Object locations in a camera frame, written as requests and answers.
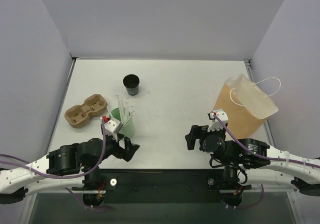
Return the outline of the black takeout coffee cup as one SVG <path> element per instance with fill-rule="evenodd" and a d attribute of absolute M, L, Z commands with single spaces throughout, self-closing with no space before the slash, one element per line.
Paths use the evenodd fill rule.
<path fill-rule="evenodd" d="M 135 96 L 139 93 L 140 79 L 135 74 L 128 74 L 123 78 L 123 85 L 130 96 Z"/>

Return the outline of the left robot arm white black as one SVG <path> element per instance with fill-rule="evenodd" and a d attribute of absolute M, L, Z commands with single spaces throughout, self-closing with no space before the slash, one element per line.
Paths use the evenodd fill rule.
<path fill-rule="evenodd" d="M 18 203 L 27 195 L 56 187 L 100 191 L 105 184 L 100 163 L 110 156 L 129 162 L 138 149 L 138 144 L 122 134 L 118 140 L 105 135 L 61 146 L 31 163 L 10 163 L 14 169 L 0 171 L 0 203 Z"/>

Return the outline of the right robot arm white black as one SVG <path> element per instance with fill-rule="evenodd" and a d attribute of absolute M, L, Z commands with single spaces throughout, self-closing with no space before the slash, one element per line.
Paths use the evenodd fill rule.
<path fill-rule="evenodd" d="M 222 183 L 235 185 L 279 185 L 298 190 L 301 194 L 320 195 L 320 161 L 281 151 L 266 142 L 252 138 L 237 139 L 226 125 L 193 125 L 185 136 L 188 150 L 196 141 L 199 149 L 210 154 L 224 168 Z"/>

